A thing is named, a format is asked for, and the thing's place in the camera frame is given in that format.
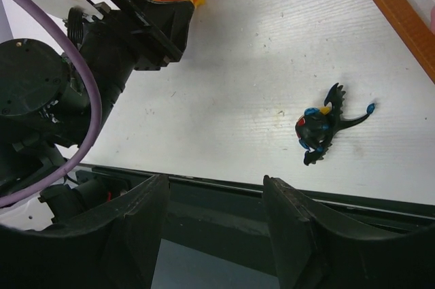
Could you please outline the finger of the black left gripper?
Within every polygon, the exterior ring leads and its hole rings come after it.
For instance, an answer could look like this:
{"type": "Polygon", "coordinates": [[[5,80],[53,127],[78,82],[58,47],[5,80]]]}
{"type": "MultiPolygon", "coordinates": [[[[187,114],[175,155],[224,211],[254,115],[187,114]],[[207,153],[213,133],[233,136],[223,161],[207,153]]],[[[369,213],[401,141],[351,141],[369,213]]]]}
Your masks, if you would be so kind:
{"type": "Polygon", "coordinates": [[[137,57],[137,71],[158,71],[181,60],[187,46],[191,1],[111,0],[115,26],[137,57]]]}

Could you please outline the wooden tiered shelf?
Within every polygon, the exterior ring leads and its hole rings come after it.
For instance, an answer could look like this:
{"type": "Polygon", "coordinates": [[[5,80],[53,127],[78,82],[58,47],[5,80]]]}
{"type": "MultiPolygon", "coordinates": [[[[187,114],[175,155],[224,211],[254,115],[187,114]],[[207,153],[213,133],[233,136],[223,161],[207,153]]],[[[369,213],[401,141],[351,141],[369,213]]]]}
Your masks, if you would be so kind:
{"type": "Polygon", "coordinates": [[[434,80],[434,34],[408,0],[373,0],[431,80],[434,80]]]}

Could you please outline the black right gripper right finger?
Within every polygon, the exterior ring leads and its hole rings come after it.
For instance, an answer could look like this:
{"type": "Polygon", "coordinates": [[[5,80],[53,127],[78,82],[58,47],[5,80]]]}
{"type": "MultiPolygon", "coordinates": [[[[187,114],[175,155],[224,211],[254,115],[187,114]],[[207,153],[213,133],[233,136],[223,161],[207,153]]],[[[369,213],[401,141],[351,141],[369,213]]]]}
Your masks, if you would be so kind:
{"type": "Polygon", "coordinates": [[[266,214],[281,288],[433,288],[434,227],[400,234],[345,217],[266,214]]]}

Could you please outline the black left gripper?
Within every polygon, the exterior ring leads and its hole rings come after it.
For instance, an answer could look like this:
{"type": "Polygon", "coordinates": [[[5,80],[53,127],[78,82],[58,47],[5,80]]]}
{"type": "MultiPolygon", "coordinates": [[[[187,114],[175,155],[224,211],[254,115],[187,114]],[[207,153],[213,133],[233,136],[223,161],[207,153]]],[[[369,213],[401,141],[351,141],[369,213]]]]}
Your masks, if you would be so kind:
{"type": "MultiPolygon", "coordinates": [[[[136,62],[106,13],[87,22],[69,14],[69,38],[97,83],[107,118],[136,62]]],[[[76,68],[36,39],[1,44],[1,192],[27,188],[65,164],[59,146],[81,145],[90,124],[90,99],[76,68]]]]}

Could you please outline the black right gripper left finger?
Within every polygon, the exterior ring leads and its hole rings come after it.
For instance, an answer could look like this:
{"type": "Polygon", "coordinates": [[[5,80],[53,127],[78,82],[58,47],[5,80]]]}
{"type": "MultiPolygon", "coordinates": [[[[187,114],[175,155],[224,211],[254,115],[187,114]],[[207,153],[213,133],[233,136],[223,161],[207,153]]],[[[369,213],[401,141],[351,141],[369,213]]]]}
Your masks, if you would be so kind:
{"type": "Polygon", "coordinates": [[[1,227],[2,288],[150,288],[169,203],[154,175],[43,231],[1,227]]]}

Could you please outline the black dragon toy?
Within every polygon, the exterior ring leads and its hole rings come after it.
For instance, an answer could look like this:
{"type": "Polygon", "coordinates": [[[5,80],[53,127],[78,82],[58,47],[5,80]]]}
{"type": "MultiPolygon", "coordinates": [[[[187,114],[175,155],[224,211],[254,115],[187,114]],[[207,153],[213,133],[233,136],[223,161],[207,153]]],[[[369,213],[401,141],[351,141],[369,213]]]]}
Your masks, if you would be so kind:
{"type": "Polygon", "coordinates": [[[299,144],[305,149],[304,165],[314,165],[323,160],[338,132],[363,123],[375,111],[376,104],[371,103],[363,116],[343,118],[345,94],[342,84],[334,84],[328,91],[323,106],[307,108],[297,120],[295,132],[299,144]]]}

